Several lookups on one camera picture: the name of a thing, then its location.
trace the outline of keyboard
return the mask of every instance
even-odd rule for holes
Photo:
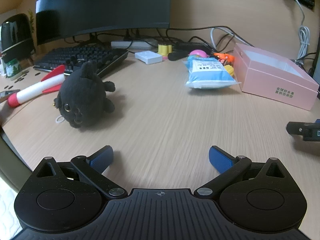
[[[82,64],[89,60],[97,61],[97,75],[102,78],[117,68],[127,57],[126,49],[105,49],[97,45],[74,46],[53,49],[37,60],[34,69],[50,72],[60,65],[65,65],[65,75],[80,69]]]

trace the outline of open cardboard box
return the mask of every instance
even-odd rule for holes
[[[277,54],[236,44],[234,70],[242,92],[310,110],[319,84],[291,60]]]

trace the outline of plush toy ear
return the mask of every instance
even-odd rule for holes
[[[62,106],[60,92],[58,93],[57,98],[53,100],[53,102],[54,102],[54,107],[57,109],[59,109]]]
[[[97,72],[97,62],[95,60],[90,60],[83,63],[81,66],[81,71],[82,78],[93,79],[95,73]]]

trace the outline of smartphone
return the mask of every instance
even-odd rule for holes
[[[20,89],[5,90],[5,91],[0,92],[0,103],[6,101],[11,94],[14,94],[19,91],[20,91]]]

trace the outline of stuffed animal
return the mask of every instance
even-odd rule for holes
[[[74,128],[95,124],[103,112],[112,113],[114,104],[105,91],[114,92],[115,84],[102,82],[96,74],[97,63],[88,61],[62,83],[53,105]]]

